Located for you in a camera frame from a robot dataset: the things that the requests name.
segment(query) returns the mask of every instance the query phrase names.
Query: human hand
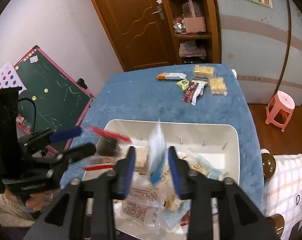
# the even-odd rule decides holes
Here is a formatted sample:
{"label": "human hand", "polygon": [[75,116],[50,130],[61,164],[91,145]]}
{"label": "human hand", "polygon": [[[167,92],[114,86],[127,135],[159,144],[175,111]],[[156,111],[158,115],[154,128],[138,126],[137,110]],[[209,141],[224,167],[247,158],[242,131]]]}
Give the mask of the human hand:
{"label": "human hand", "polygon": [[[45,204],[45,195],[49,195],[51,193],[51,191],[46,191],[30,194],[30,198],[25,203],[26,207],[32,208],[34,211],[41,210],[43,208],[43,205]],[[12,195],[12,193],[8,189],[5,189],[5,198],[14,203],[18,202],[17,197]]]}

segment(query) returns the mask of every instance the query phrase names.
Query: green chalkboard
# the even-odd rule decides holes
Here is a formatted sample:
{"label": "green chalkboard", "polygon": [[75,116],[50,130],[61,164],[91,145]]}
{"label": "green chalkboard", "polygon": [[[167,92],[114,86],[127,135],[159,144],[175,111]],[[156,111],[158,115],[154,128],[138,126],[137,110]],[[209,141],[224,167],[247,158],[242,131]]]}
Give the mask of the green chalkboard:
{"label": "green chalkboard", "polygon": [[[38,57],[31,63],[30,58]],[[35,131],[66,129],[76,125],[92,97],[84,92],[38,47],[35,46],[16,65],[16,72],[27,90],[19,98],[34,100],[37,107]],[[33,124],[34,108],[28,101],[18,104],[18,113]],[[67,141],[51,144],[63,151]]]}

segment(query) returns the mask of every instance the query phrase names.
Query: green snack package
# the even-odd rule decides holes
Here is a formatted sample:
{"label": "green snack package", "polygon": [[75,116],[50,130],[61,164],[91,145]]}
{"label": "green snack package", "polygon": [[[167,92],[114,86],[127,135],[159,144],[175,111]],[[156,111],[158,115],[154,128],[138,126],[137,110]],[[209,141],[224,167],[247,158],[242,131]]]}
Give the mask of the green snack package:
{"label": "green snack package", "polygon": [[178,81],[176,85],[178,85],[182,89],[182,91],[186,91],[189,86],[189,81],[187,79],[182,79]]}

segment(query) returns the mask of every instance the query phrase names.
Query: checkered cloth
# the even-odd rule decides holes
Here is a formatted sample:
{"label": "checkered cloth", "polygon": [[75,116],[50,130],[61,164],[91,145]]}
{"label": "checkered cloth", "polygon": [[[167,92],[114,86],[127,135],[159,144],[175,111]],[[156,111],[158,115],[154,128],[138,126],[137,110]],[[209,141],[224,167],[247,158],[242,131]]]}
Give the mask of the checkered cloth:
{"label": "checkered cloth", "polygon": [[276,169],[264,185],[263,215],[281,214],[285,226],[281,240],[288,240],[292,227],[302,225],[302,154],[275,155]]}

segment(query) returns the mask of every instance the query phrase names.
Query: door handle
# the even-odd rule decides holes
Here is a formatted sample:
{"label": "door handle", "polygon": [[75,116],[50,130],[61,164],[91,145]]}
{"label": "door handle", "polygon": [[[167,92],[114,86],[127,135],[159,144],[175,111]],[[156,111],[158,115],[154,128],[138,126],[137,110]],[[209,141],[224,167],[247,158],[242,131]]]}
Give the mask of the door handle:
{"label": "door handle", "polygon": [[159,14],[160,14],[161,20],[164,20],[165,17],[164,17],[164,13],[163,13],[163,11],[162,11],[161,5],[158,5],[158,6],[157,6],[157,9],[158,9],[158,10],[157,10],[156,12],[153,12],[153,13],[151,13],[151,14],[159,13]]}

